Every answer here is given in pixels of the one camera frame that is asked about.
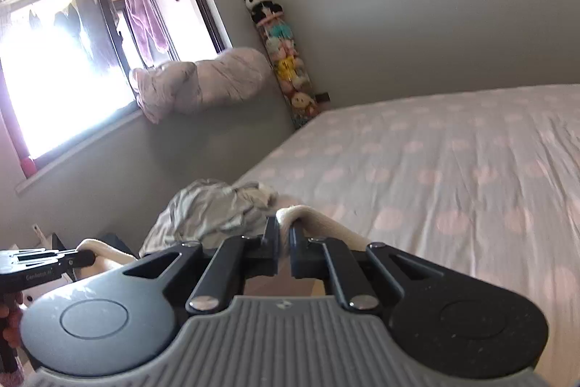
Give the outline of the left hand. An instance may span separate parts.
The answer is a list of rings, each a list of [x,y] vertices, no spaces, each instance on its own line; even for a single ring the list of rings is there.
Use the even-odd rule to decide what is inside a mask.
[[[17,370],[16,348],[21,345],[22,292],[1,296],[1,372]]]

